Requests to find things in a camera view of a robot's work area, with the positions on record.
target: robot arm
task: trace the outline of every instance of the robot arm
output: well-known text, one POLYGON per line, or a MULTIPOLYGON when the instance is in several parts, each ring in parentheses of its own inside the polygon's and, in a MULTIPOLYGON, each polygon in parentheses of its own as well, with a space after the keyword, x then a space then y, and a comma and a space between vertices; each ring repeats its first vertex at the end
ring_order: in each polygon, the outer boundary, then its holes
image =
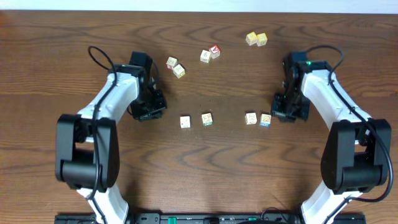
POLYGON ((301 216, 306 224, 331 224, 349 202, 346 198, 359 197, 387 179, 387 160, 377 139, 351 110, 374 127, 388 150, 391 127, 361 110, 332 73, 334 87, 353 109, 343 103, 329 84, 332 68, 327 61, 311 62, 306 52, 292 52, 283 65, 285 93, 275 95, 271 113, 282 122, 307 120, 312 102, 330 130, 321 163, 323 181, 301 205, 301 216), (366 151, 354 152, 355 144, 366 146, 366 151))
POLYGON ((56 177, 71 189, 88 198, 96 179, 96 160, 93 152, 81 150, 80 142, 93 142, 92 118, 94 106, 105 96, 97 114, 97 142, 100 163, 100 184, 94 199, 88 203, 96 213, 97 223, 124 224, 128 204, 123 200, 116 179, 119 173, 119 146, 116 125, 128 107, 134 119, 139 121, 162 116, 166 102, 160 90, 149 82, 152 59, 140 52, 133 52, 129 65, 117 65, 116 85, 113 71, 94 100, 76 115, 63 114, 57 123, 56 177))

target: brown wooden surface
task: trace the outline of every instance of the brown wooden surface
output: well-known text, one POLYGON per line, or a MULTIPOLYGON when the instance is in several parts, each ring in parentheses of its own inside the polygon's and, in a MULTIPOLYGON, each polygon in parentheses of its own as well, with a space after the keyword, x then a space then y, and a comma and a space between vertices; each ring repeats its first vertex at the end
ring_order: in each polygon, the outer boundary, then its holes
MULTIPOLYGON (((374 118, 392 126, 398 166, 398 16, 345 14, 208 14, 159 12, 0 12, 0 223, 52 223, 57 213, 91 212, 84 198, 54 175, 55 124, 102 88, 106 72, 89 58, 97 45, 117 63, 132 50, 160 68, 168 110, 140 123, 127 113, 118 126, 121 193, 133 208, 163 212, 261 212, 294 209, 321 181, 328 137, 311 106, 307 122, 245 125, 245 111, 270 111, 282 89, 281 60, 293 49, 340 46, 343 88, 374 118), (266 32, 264 47, 247 33, 266 32), (213 44, 221 57, 201 63, 213 44), (178 58, 177 79, 165 63, 178 58), (201 125, 212 112, 214 123, 201 125), (180 129, 190 114, 192 128, 180 129)), ((336 63, 336 53, 310 55, 336 63)), ((364 197, 377 197, 377 187, 364 197)), ((368 223, 398 223, 398 190, 377 204, 352 202, 368 223)))

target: cube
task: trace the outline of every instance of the cube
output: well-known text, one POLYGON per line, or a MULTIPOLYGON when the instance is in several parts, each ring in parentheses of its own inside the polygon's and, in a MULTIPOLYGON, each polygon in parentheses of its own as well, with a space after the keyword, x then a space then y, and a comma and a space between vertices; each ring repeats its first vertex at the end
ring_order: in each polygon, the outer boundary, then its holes
POLYGON ((166 62, 167 68, 173 70, 173 68, 177 65, 177 59, 173 57, 169 57, 166 62))
POLYGON ((257 123, 256 113, 247 113, 244 118, 246 119, 246 124, 256 124, 257 123))
POLYGON ((200 61, 209 63, 210 55, 211 55, 211 53, 208 52, 207 50, 202 50, 201 55, 200 55, 200 61))
POLYGON ((173 68, 173 73, 177 78, 181 78, 185 75, 185 69, 181 65, 177 65, 173 68))
POLYGON ((246 36, 246 42, 247 42, 249 45, 255 44, 255 43, 257 42, 257 35, 256 35, 256 33, 255 33, 255 32, 251 32, 250 34, 248 34, 248 35, 246 36))
POLYGON ((217 45, 210 47, 209 51, 211 52, 211 58, 217 58, 221 54, 221 50, 217 45))
POLYGON ((269 127, 271 125, 271 115, 269 114, 262 114, 260 119, 260 125, 269 127))
POLYGON ((191 128, 191 118, 189 116, 180 117, 181 128, 191 128))
POLYGON ((203 122, 204 126, 213 124, 213 118, 211 117, 211 113, 202 114, 201 121, 203 122))
POLYGON ((257 35, 257 46, 263 46, 267 43, 267 36, 266 33, 258 34, 257 35))

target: wooden block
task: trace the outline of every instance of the wooden block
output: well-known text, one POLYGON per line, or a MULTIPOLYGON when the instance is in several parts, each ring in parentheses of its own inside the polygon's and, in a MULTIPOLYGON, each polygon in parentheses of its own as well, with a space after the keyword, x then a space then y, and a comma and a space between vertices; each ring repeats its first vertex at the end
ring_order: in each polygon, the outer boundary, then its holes
POLYGON ((189 116, 180 117, 181 128, 191 128, 191 118, 189 116))
POLYGON ((260 119, 260 125, 269 127, 271 125, 271 115, 269 114, 262 114, 260 119))
POLYGON ((166 62, 167 68, 173 70, 173 68, 177 65, 177 59, 173 57, 169 57, 166 62))
POLYGON ((209 51, 211 52, 211 58, 217 58, 221 54, 221 50, 217 45, 210 47, 209 51))
POLYGON ((257 35, 257 46, 260 47, 260 46, 265 45, 267 43, 267 40, 268 40, 268 38, 266 36, 266 33, 257 35))
POLYGON ((250 34, 248 34, 248 35, 246 36, 246 42, 247 42, 249 45, 255 44, 255 43, 257 42, 257 35, 256 35, 256 33, 255 33, 255 32, 251 32, 250 34))
POLYGON ((211 113, 202 114, 201 121, 203 122, 204 126, 213 124, 213 118, 211 117, 211 113))
POLYGON ((244 118, 246 119, 246 124, 256 124, 257 123, 256 113, 247 113, 244 118))
POLYGON ((177 65, 173 68, 173 73, 177 78, 181 78, 185 75, 185 69, 181 65, 177 65))
POLYGON ((200 61, 209 63, 210 55, 211 55, 211 53, 208 52, 207 50, 202 50, 201 55, 200 55, 200 61))

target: green connector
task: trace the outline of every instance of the green connector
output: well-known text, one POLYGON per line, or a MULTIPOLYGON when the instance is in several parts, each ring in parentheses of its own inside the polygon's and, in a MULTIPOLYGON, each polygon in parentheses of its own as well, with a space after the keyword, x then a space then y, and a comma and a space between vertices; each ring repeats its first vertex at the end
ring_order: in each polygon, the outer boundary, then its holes
POLYGON ((177 224, 177 218, 175 218, 175 217, 169 217, 169 219, 168 219, 168 224, 177 224))

